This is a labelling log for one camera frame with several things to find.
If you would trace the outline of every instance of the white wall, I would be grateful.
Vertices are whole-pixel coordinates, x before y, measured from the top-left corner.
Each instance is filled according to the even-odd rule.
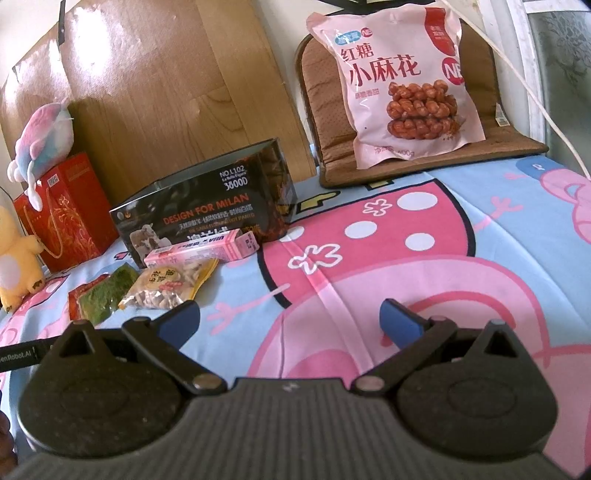
[[[66,0],[66,10],[72,9],[78,0]],[[288,90],[298,106],[300,116],[304,108],[294,70],[296,48],[307,35],[306,18],[314,11],[330,13],[337,10],[317,0],[252,0],[267,30],[277,63],[286,79]],[[454,0],[466,15],[483,26],[476,0]],[[56,22],[60,0],[1,0],[0,1],[0,85],[8,73]],[[0,140],[0,186],[11,195],[21,193],[19,184],[8,182],[5,171],[10,157],[3,140]],[[0,202],[6,204],[0,192]]]

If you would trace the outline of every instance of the pink juice box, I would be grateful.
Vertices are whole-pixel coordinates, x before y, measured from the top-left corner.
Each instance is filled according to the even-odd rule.
[[[216,233],[181,244],[152,250],[144,259],[147,267],[183,263],[200,258],[218,258],[223,262],[241,260],[252,255],[259,246],[252,232],[241,230]]]

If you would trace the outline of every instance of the yellow plush toy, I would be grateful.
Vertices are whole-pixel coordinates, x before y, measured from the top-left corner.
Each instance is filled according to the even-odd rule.
[[[10,212],[0,206],[0,301],[8,313],[20,307],[28,293],[45,285],[36,255],[43,246],[36,236],[21,236]]]

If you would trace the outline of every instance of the white plush belly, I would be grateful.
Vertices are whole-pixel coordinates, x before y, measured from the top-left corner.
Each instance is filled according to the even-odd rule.
[[[21,279],[21,269],[12,255],[0,255],[0,288],[12,290]]]

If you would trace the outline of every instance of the black gift box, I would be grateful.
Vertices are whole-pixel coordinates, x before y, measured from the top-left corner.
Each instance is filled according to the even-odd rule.
[[[111,210],[119,235],[144,267],[154,248],[252,230],[259,243],[285,235],[296,191],[277,139],[212,158],[157,180]]]

